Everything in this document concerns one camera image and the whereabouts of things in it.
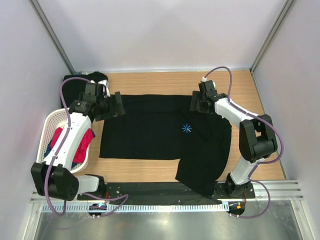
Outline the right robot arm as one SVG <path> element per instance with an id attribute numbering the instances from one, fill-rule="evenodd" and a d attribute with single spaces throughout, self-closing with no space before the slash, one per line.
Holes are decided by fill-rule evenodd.
<path id="1" fill-rule="evenodd" d="M 276 134 L 269 115 L 250 112 L 232 101 L 225 93 L 218 93 L 213 81 L 203 78 L 199 91 L 192 92 L 190 110 L 203 114 L 216 114 L 234 124 L 239 130 L 241 157 L 225 181 L 229 198 L 238 198 L 249 186 L 250 175 L 258 164 L 278 149 Z"/>

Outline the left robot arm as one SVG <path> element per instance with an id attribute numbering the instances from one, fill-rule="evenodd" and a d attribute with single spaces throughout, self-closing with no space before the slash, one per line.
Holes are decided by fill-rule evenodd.
<path id="1" fill-rule="evenodd" d="M 113 95 L 102 83 L 88 82 L 85 91 L 79 94 L 67 108 L 67 121 L 51 152 L 41 163 L 34 163 L 31 176 L 40 196 L 72 201 L 77 195 L 89 193 L 95 200 L 106 194 L 103 177 L 86 174 L 76 177 L 72 163 L 85 133 L 93 122 L 124 115 L 122 96 Z"/>

